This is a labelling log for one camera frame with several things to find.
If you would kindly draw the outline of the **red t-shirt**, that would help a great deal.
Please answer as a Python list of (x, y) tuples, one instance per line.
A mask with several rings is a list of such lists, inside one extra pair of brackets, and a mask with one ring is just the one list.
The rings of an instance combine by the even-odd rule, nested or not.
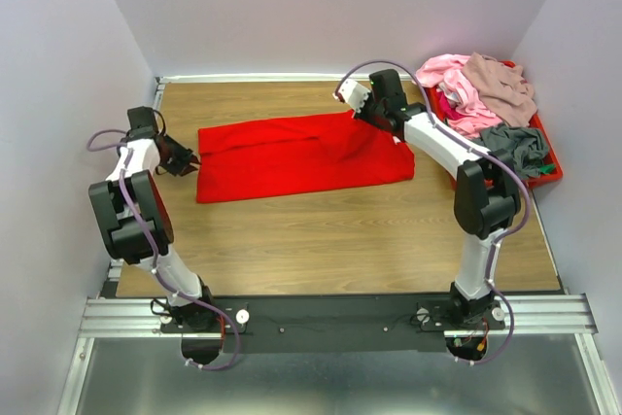
[(411, 180), (408, 146), (352, 112), (245, 121), (198, 131), (196, 200), (217, 203)]

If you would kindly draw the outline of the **red plastic bin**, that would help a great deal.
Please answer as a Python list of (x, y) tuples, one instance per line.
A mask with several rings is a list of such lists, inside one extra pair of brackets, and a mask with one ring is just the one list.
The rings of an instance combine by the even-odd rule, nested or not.
[[(447, 123), (448, 114), (446, 113), (446, 110), (448, 110), (449, 107), (441, 103), (443, 99), (446, 99), (444, 93), (438, 86), (425, 87), (425, 92), (426, 96), (430, 100), (434, 114), (443, 123)], [(541, 159), (541, 164), (538, 166), (538, 168), (543, 168), (544, 172), (540, 173), (537, 177), (531, 177), (525, 180), (526, 186), (529, 189), (533, 189), (535, 187), (540, 187), (542, 185), (561, 180), (564, 173), (538, 113), (535, 113), (530, 119), (529, 128), (537, 129), (541, 133), (542, 140), (549, 148), (548, 153)]]

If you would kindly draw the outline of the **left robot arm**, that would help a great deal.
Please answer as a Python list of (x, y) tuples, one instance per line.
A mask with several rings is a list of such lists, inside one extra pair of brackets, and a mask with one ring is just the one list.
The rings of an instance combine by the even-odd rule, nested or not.
[(105, 181), (88, 188), (88, 197), (104, 246), (121, 259), (150, 273), (166, 293), (152, 312), (180, 329), (203, 332), (223, 320), (203, 280), (190, 271), (174, 248), (174, 230), (154, 176), (186, 176), (199, 160), (167, 134), (164, 117), (151, 107), (127, 111), (127, 130), (95, 132), (86, 143), (92, 153), (114, 149), (118, 162)]

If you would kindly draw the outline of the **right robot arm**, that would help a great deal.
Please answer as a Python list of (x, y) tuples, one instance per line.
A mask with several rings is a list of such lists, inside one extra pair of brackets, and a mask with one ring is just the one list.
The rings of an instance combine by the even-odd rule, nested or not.
[(521, 180), (504, 152), (492, 153), (443, 123), (429, 101), (411, 103), (393, 69), (346, 79), (336, 97), (355, 118), (423, 151), (455, 181), (453, 212), (465, 240), (459, 272), (446, 300), (424, 305), (424, 326), (469, 329), (495, 308), (494, 275), (503, 238), (521, 209)]

